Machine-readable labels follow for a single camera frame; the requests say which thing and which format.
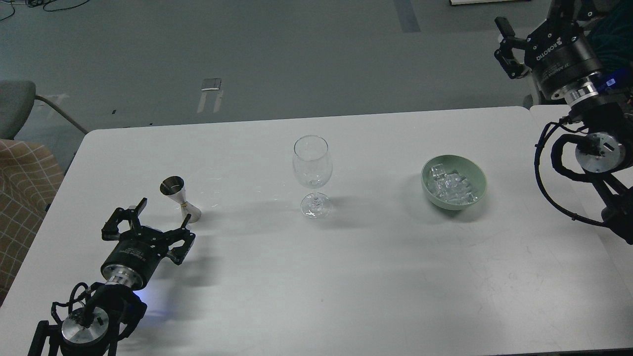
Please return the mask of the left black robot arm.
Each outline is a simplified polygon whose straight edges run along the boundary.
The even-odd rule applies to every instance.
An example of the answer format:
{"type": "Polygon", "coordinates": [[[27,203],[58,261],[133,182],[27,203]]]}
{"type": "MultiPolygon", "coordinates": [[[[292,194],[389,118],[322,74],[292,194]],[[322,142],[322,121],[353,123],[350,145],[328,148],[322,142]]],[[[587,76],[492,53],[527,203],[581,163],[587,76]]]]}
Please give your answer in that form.
{"type": "Polygon", "coordinates": [[[147,311],[137,292],[163,259],[184,262],[196,238],[188,224],[199,217],[186,212],[181,226],[162,232],[140,223],[146,203],[143,198],[111,214],[101,237],[117,245],[101,266],[104,282],[79,282],[67,302],[52,302],[53,323],[39,322],[28,355],[114,356],[118,343],[133,334],[147,311]]]}

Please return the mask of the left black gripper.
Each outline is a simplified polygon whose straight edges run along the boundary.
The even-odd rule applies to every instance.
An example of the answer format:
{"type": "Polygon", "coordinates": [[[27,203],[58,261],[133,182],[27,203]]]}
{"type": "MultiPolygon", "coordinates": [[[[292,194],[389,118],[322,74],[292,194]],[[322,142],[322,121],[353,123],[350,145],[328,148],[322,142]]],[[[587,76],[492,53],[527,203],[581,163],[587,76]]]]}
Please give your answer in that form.
{"type": "Polygon", "coordinates": [[[114,250],[101,266],[101,274],[107,284],[119,284],[131,290],[144,289],[161,259],[167,258],[175,265],[183,264],[196,234],[187,225],[192,214],[186,214],[180,227],[162,232],[158,239],[142,236],[143,227],[139,216],[147,205],[147,198],[131,208],[117,208],[101,229],[101,239],[118,241],[114,250]],[[122,221],[127,221],[131,237],[123,237],[119,231],[122,221]]]}

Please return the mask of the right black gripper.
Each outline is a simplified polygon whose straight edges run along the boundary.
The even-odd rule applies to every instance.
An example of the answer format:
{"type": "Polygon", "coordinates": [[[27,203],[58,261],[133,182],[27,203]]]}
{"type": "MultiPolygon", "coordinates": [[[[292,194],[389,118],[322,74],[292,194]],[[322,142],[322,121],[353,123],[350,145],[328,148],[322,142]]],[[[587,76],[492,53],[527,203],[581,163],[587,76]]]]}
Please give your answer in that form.
{"type": "Polygon", "coordinates": [[[498,16],[501,39],[494,57],[510,79],[524,78],[531,69],[547,99],[561,98],[563,87],[604,69],[581,29],[599,17],[594,0],[552,0],[546,21],[522,39],[506,17],[498,16]],[[525,50],[525,64],[514,49],[525,50]]]}

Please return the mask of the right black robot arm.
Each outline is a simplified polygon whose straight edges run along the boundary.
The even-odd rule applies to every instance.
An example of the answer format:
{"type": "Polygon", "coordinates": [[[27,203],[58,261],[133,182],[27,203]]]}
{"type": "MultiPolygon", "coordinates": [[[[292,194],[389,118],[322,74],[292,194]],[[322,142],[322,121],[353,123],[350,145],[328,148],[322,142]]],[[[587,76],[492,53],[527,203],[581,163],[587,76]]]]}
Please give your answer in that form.
{"type": "Polygon", "coordinates": [[[563,100],[570,111],[545,125],[536,144],[534,171],[542,195],[572,220],[608,228],[632,243],[632,189],[615,172],[632,167],[632,61],[609,70],[607,52],[600,51],[602,29],[619,35],[619,47],[632,39],[632,26],[609,23],[632,15],[624,0],[554,0],[548,14],[526,38],[518,38],[508,19],[495,18],[500,32],[495,59],[509,78],[531,75],[537,96],[563,100]],[[552,168],[577,182],[590,183],[605,207],[595,221],[561,207],[547,193],[540,174],[541,154],[556,129],[551,147],[552,168]]]}

